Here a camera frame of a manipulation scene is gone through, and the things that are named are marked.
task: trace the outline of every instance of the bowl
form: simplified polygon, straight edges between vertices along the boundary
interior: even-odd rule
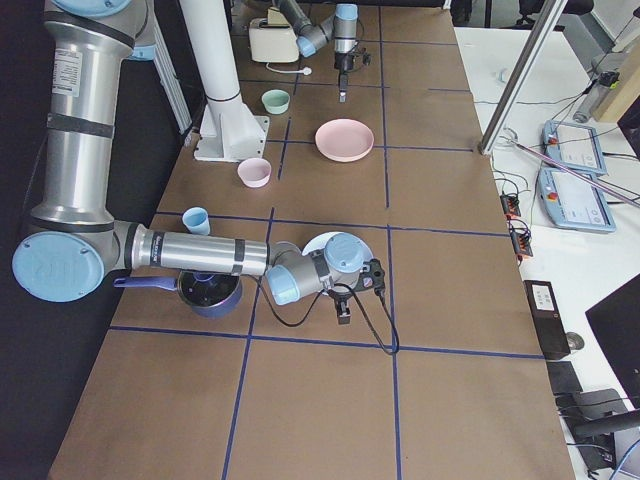
[[[262,104],[273,115],[284,113],[289,108],[289,94],[284,90],[269,90],[262,95]]]
[[[373,148],[373,132],[364,123],[347,118],[331,120],[316,132],[316,146],[336,162],[354,162]]]
[[[247,187],[262,187],[271,178],[271,164],[264,158],[247,158],[238,165],[238,176]]]

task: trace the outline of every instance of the blue pot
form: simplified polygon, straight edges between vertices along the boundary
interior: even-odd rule
[[[232,312],[242,298],[242,282],[235,275],[182,271],[174,277],[122,277],[118,288],[161,288],[177,291],[183,302],[198,315],[220,318]]]

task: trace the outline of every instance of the plate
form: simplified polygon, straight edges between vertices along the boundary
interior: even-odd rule
[[[354,162],[373,148],[373,132],[364,123],[348,118],[331,120],[316,132],[316,146],[336,162]]]
[[[326,232],[318,235],[317,237],[312,238],[311,240],[309,240],[309,243],[307,243],[302,249],[302,255],[309,255],[314,250],[322,250],[324,246],[327,244],[327,242],[329,241],[329,239],[331,237],[335,237],[339,233],[344,233],[344,232]],[[368,262],[373,258],[373,252],[369,248],[369,245],[364,243],[364,240],[362,240],[360,237],[358,237],[358,239],[362,242],[362,245],[364,245],[364,248],[365,248],[364,261]]]

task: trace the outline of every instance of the pink plate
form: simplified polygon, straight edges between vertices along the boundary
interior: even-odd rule
[[[316,132],[316,146],[336,162],[353,162],[373,148],[373,132],[364,123],[346,118],[331,120]]]

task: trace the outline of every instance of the white pole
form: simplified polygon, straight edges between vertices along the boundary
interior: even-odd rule
[[[242,102],[222,0],[180,0],[208,109],[198,144],[199,160],[261,157],[268,117],[254,117]]]

